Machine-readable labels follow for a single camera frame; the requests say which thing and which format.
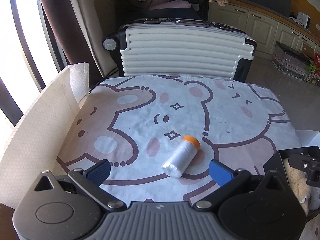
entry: cabinet handle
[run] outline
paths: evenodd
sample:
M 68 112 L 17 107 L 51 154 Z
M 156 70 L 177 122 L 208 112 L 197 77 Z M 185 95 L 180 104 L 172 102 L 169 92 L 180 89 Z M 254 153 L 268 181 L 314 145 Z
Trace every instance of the cabinet handle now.
M 243 13 L 246 13 L 246 12 L 244 12 L 244 11 L 240 11 L 240 10 L 238 10 L 238 9 L 235 9 L 235 11 L 237 11 L 237 12 L 243 12 Z
M 260 16 L 257 16 L 257 15 L 255 15 L 255 14 L 252 14 L 252 16 L 254 16 L 254 17 L 257 17 L 257 18 L 261 19 L 261 17 L 260 17 Z

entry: white suitcase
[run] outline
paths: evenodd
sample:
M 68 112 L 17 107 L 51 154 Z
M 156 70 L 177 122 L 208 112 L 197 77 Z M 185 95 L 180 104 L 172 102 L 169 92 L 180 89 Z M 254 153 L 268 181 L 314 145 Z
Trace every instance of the white suitcase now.
M 257 47 L 241 30 L 184 19 L 138 20 L 117 37 L 125 76 L 187 74 L 244 82 Z

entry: gray gripper base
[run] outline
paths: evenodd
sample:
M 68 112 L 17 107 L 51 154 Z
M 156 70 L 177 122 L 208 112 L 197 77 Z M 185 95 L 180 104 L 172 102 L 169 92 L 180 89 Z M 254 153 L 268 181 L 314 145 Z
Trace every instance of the gray gripper base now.
M 132 202 L 129 209 L 106 216 L 85 240 L 236 240 L 209 212 L 188 202 Z

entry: masking film roll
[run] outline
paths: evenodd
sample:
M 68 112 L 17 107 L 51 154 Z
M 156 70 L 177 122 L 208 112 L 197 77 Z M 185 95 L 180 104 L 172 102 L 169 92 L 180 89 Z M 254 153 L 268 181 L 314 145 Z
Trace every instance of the masking film roll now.
M 180 178 L 200 149 L 199 141 L 193 136 L 183 137 L 173 154 L 162 164 L 161 169 L 169 177 Z

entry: kitchen counter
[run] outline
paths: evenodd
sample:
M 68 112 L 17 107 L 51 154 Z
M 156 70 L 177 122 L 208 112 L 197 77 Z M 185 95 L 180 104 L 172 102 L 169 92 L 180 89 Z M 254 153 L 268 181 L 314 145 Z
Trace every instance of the kitchen counter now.
M 309 30 L 303 28 L 302 26 L 295 23 L 293 20 L 265 7 L 262 5 L 259 5 L 257 3 L 248 1 L 248 0 L 228 0 L 229 4 L 241 6 L 244 8 L 248 8 L 250 10 L 255 10 L 257 12 L 260 12 L 262 14 L 265 14 L 269 17 L 274 18 L 275 20 L 282 22 L 285 25 L 288 25 L 289 27 L 293 28 L 297 32 L 303 34 L 304 36 L 308 37 L 310 40 L 312 40 L 315 44 L 320 46 L 320 39 L 316 37 L 313 33 L 311 33 Z

